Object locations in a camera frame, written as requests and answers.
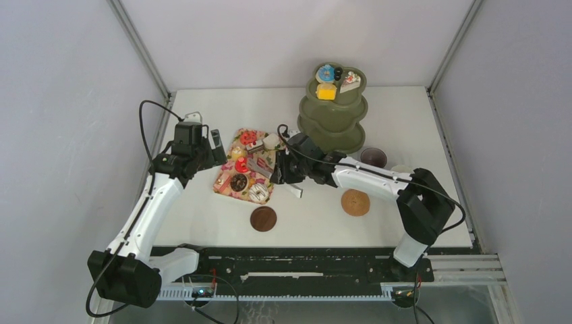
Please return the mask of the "silver metal tongs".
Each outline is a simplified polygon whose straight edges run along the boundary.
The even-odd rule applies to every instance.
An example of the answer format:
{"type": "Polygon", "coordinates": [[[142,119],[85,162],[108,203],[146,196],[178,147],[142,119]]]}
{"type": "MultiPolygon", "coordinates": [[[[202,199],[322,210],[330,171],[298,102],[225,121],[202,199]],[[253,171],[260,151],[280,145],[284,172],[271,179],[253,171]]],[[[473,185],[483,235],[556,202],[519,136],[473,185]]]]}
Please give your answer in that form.
{"type": "MultiPolygon", "coordinates": [[[[253,159],[248,159],[248,167],[250,170],[260,173],[268,179],[271,178],[272,172],[263,167],[260,167],[253,159]]],[[[293,184],[287,184],[285,188],[297,198],[301,198],[303,195],[303,190],[293,184]]]]}

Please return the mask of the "white chocolate-striped donut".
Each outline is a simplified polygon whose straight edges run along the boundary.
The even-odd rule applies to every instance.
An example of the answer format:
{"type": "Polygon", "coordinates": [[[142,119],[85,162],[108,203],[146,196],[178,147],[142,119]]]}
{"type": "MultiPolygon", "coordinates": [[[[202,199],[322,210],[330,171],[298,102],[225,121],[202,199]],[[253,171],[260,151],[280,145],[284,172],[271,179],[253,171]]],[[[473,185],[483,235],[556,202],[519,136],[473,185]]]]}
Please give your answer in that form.
{"type": "Polygon", "coordinates": [[[264,184],[255,183],[248,190],[248,196],[251,202],[264,204],[269,199],[270,192],[264,184]]]}

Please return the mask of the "red glazed flower donut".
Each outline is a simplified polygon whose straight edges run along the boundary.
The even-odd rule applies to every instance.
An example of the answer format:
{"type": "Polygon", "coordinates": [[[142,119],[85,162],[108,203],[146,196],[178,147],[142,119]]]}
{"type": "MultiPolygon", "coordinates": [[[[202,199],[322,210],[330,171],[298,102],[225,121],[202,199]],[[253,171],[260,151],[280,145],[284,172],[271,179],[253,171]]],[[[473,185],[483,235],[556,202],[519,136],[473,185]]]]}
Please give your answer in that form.
{"type": "Polygon", "coordinates": [[[248,159],[246,157],[239,157],[235,162],[235,170],[238,173],[250,173],[248,159]]]}

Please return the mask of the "floral dessert tray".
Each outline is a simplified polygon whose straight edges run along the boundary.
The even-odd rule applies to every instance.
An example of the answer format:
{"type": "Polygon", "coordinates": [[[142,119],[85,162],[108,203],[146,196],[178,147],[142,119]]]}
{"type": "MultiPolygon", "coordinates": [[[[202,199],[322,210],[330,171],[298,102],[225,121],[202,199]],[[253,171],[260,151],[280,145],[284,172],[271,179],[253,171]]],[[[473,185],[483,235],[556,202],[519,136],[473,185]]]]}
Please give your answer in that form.
{"type": "Polygon", "coordinates": [[[277,153],[285,149],[275,133],[240,128],[233,137],[212,190],[237,200],[265,205],[274,184],[270,181],[277,153]]]}

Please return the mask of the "white swirl roll cake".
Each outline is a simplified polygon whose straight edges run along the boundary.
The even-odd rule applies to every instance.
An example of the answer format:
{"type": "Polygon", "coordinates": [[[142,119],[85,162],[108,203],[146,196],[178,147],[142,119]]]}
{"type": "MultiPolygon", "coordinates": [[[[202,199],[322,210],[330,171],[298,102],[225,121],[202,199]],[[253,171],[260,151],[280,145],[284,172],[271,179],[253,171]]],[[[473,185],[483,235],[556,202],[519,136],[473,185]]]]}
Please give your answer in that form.
{"type": "Polygon", "coordinates": [[[269,134],[263,138],[262,143],[264,148],[268,151],[277,150],[281,145],[281,139],[277,134],[269,134]]]}

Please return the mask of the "chocolate sprinkled donut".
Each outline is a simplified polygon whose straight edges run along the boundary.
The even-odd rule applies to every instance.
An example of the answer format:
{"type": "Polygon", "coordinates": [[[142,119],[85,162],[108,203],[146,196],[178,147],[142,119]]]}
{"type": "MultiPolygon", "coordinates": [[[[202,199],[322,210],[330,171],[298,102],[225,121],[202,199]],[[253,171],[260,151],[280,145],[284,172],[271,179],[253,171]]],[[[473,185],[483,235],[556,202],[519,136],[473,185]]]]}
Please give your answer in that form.
{"type": "Polygon", "coordinates": [[[245,174],[237,173],[230,181],[230,187],[233,192],[242,192],[246,189],[249,179],[245,174]]]}

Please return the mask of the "yellow swirl roll cake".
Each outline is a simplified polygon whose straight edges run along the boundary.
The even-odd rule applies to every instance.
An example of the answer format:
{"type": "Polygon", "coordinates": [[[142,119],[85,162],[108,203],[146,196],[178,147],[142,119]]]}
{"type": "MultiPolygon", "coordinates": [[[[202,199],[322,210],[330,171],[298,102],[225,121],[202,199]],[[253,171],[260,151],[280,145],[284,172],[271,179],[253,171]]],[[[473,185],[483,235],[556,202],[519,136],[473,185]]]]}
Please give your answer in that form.
{"type": "Polygon", "coordinates": [[[323,101],[333,101],[337,95],[337,87],[333,83],[319,83],[316,87],[316,98],[323,101]]]}

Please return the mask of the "purple mug black handle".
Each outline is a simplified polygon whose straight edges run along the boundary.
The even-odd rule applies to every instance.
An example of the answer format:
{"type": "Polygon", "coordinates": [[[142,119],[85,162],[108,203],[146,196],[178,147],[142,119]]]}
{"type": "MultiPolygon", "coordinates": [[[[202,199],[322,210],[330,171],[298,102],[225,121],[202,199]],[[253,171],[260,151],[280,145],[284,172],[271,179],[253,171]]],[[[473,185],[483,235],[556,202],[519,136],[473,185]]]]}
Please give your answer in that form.
{"type": "Polygon", "coordinates": [[[379,148],[365,148],[360,155],[360,161],[367,165],[385,168],[388,162],[387,155],[379,148]]]}

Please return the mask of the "blue glazed donut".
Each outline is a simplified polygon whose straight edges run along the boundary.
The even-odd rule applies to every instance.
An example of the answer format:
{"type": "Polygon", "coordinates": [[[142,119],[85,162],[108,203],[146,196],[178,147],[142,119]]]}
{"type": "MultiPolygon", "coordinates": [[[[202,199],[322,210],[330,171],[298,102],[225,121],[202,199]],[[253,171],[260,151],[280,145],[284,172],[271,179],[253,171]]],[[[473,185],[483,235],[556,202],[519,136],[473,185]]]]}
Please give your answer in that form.
{"type": "Polygon", "coordinates": [[[321,84],[332,84],[335,81],[335,69],[336,67],[330,64],[320,66],[315,73],[316,81],[321,84]]]}

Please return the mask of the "triangular fruit cake slice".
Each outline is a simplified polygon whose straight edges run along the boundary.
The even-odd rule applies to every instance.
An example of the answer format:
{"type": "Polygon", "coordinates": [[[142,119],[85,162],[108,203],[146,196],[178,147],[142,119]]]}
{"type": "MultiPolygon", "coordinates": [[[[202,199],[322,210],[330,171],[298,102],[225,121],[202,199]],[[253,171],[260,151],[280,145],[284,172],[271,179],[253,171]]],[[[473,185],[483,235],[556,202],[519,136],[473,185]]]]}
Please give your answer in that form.
{"type": "Polygon", "coordinates": [[[361,83],[361,76],[353,71],[349,71],[340,85],[339,92],[345,93],[351,90],[356,90],[361,86],[361,83]]]}

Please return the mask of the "dark cup white interior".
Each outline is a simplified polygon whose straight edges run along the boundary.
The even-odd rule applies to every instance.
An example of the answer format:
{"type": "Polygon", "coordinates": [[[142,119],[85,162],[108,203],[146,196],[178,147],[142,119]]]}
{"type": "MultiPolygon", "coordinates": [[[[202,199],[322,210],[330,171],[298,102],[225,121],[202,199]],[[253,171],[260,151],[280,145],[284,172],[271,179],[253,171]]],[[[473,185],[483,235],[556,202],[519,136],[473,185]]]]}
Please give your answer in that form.
{"type": "Polygon", "coordinates": [[[396,173],[413,173],[414,170],[412,167],[407,165],[395,165],[390,169],[391,172],[396,173]]]}

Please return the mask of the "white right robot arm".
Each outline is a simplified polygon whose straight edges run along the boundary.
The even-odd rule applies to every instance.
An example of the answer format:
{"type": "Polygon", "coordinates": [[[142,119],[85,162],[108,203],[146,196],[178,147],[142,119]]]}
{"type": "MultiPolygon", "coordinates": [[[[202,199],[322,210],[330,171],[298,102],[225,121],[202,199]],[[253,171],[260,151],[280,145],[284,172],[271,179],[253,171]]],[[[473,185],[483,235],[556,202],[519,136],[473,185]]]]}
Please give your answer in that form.
{"type": "Polygon", "coordinates": [[[405,233],[389,265],[391,275],[399,281],[416,273],[422,255],[442,233],[452,229],[447,222],[453,212],[463,210],[427,169],[399,173],[338,151],[325,153],[309,136],[291,132],[285,124],[278,126],[277,135],[285,149],[276,154],[272,183],[298,184],[311,179],[319,185],[357,190],[396,202],[405,233]]]}

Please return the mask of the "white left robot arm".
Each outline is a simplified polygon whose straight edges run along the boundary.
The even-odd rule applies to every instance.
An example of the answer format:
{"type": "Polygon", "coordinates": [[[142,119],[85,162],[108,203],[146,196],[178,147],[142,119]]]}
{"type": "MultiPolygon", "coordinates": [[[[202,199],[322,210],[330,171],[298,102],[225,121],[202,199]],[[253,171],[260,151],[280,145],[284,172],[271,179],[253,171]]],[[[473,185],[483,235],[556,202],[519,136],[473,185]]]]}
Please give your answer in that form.
{"type": "Polygon", "coordinates": [[[198,172],[226,161],[219,131],[203,124],[200,113],[180,119],[173,139],[152,159],[144,190],[125,225],[104,251],[95,250],[88,257],[94,281],[90,293],[148,308],[163,286],[184,275],[205,280],[211,264],[196,250],[176,248],[163,256],[151,252],[165,217],[188,182],[198,172]]]}

